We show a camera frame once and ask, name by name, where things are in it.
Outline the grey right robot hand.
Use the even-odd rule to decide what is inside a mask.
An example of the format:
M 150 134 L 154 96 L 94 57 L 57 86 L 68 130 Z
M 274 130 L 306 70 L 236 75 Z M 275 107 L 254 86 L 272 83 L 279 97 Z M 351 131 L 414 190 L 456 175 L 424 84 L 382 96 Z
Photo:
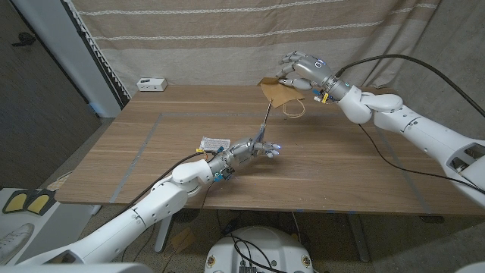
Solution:
M 329 66 L 320 58 L 294 51 L 285 55 L 279 64 L 286 64 L 276 75 L 278 82 L 301 90 L 319 89 L 337 101 L 351 86 L 338 80 Z

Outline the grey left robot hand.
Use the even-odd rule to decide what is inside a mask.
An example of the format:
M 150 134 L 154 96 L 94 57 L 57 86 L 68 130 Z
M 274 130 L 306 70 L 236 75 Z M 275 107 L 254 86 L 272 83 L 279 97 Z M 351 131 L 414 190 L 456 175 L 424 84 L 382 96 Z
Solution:
M 242 139 L 209 161 L 213 181 L 228 180 L 236 169 L 249 163 L 254 157 L 266 155 L 273 158 L 279 154 L 280 149 L 281 146 L 276 143 L 257 142 L 251 138 Z

